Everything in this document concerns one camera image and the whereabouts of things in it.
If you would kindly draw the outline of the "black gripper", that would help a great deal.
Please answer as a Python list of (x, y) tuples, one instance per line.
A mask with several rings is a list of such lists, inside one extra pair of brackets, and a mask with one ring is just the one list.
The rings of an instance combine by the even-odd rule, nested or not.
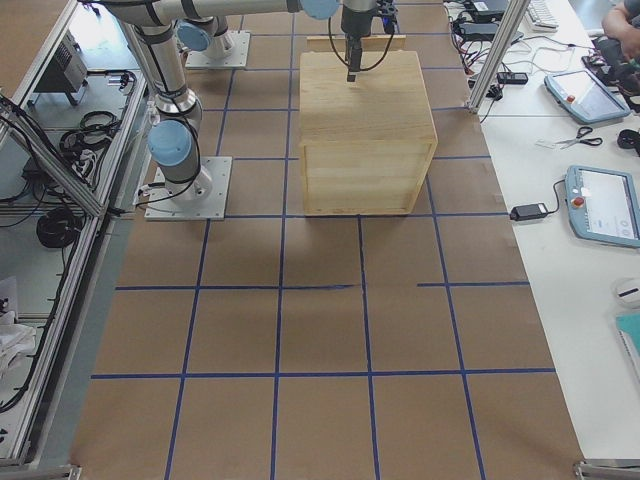
[[(375, 16), (375, 0), (344, 0), (342, 2), (341, 29), (346, 36), (363, 38), (371, 34), (371, 25)], [(362, 44), (346, 42), (345, 62), (347, 81), (354, 82), (361, 71)]]

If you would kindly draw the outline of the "person forearm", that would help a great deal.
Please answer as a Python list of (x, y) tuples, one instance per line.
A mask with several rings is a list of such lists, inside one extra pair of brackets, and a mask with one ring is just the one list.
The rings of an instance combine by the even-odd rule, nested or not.
[(602, 20), (604, 34), (621, 42), (627, 56), (639, 49), (639, 1), (624, 0), (610, 9)]

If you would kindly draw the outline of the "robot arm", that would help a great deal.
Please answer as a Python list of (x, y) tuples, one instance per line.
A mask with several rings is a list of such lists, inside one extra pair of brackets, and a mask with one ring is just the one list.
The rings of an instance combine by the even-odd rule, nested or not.
[(234, 48), (225, 16), (178, 20), (176, 35), (187, 49), (201, 52), (212, 59), (227, 57)]
[(379, 1), (105, 1), (103, 5), (133, 30), (134, 57), (155, 92), (159, 123), (151, 128), (148, 147), (164, 175), (165, 198), (157, 204), (180, 210), (209, 206), (213, 179), (199, 152), (201, 103), (185, 78), (174, 37), (174, 24), (191, 29), (213, 21), (214, 32), (226, 32), (226, 17), (258, 13), (305, 12), (316, 20), (330, 20), (342, 11), (346, 37), (347, 79), (361, 71), (362, 39), (381, 15)]

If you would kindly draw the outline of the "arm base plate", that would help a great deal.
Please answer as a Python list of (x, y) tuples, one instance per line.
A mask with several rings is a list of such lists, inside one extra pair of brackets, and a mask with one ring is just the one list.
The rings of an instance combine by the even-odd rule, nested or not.
[(186, 68), (191, 70), (244, 69), (247, 66), (251, 34), (228, 30), (222, 35), (189, 40)]
[(232, 171), (232, 158), (228, 156), (204, 156), (201, 171), (189, 188), (181, 192), (171, 182), (166, 183), (159, 167), (155, 171), (155, 182), (164, 183), (153, 189), (145, 204), (144, 217), (148, 221), (196, 221), (223, 220)]

